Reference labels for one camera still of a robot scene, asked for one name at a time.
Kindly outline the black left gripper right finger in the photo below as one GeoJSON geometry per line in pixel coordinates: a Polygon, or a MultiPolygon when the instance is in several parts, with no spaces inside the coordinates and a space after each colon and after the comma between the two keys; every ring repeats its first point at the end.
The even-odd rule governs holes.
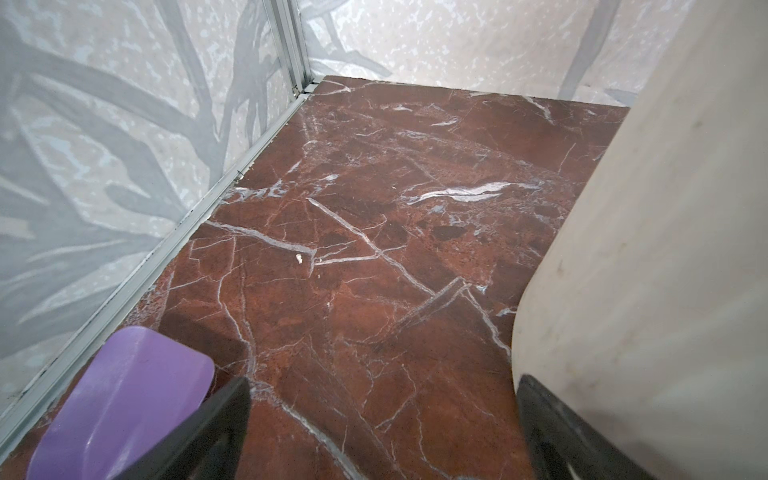
{"type": "Polygon", "coordinates": [[[534,376],[520,378],[516,400],[538,479],[650,479],[534,376]]]}

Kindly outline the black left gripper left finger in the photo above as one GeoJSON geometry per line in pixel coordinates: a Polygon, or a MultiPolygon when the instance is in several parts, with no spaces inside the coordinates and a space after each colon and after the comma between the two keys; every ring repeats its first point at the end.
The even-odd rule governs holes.
{"type": "Polygon", "coordinates": [[[230,380],[120,479],[233,479],[246,436],[248,381],[230,380]]]}

